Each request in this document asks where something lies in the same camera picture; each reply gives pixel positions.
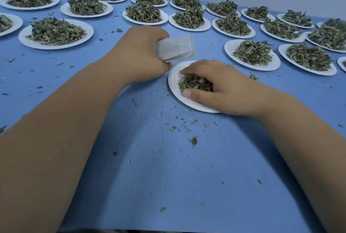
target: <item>blue tabletop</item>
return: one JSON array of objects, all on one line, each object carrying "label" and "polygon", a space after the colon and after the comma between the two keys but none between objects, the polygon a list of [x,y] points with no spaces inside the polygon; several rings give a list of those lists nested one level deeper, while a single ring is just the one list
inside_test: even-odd
[{"label": "blue tabletop", "polygon": [[[37,11],[0,6],[0,12],[18,15],[24,28],[33,17],[42,19],[48,13],[70,18],[59,10],[65,2]],[[94,35],[76,47],[29,48],[19,42],[19,30],[0,37],[0,93],[8,94],[0,96],[0,126],[13,125],[136,26],[121,16],[129,4],[130,0],[114,4],[107,16],[81,19],[93,26]],[[176,12],[170,5],[162,10]],[[217,18],[207,12],[205,17],[210,21]],[[265,35],[260,23],[241,18],[255,29],[254,41],[268,40],[274,50],[285,43]],[[325,20],[312,18],[314,23]],[[169,23],[161,27],[171,36],[187,34]],[[123,33],[111,33],[117,28]],[[191,60],[217,59],[234,64],[246,75],[252,72],[260,82],[296,96],[346,136],[346,128],[338,126],[346,126],[346,73],[336,65],[342,55],[328,51],[338,69],[330,77],[308,73],[281,56],[279,69],[262,72],[249,70],[227,56],[223,46],[233,38],[213,28],[193,32],[193,37],[197,56]],[[114,101],[61,230],[324,232],[273,141],[255,120],[188,108],[170,91],[167,76],[128,86]],[[170,130],[173,125],[178,127],[174,133]],[[189,139],[197,135],[193,148]]]}]

